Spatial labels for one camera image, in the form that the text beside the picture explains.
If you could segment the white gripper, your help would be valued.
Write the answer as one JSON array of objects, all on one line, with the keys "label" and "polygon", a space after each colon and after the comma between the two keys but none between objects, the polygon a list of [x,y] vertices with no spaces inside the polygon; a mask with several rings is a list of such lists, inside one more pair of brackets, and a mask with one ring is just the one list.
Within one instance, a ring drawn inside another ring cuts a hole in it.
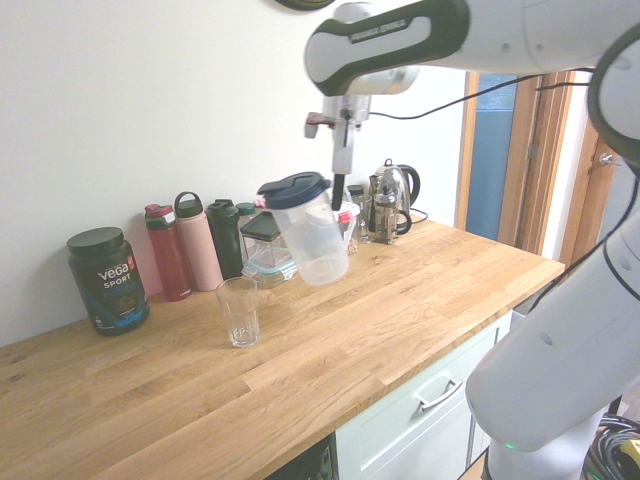
[{"label": "white gripper", "polygon": [[333,160],[334,173],[332,209],[339,210],[344,192],[345,174],[352,172],[354,155],[354,137],[358,124],[352,119],[339,119],[333,128]]}]

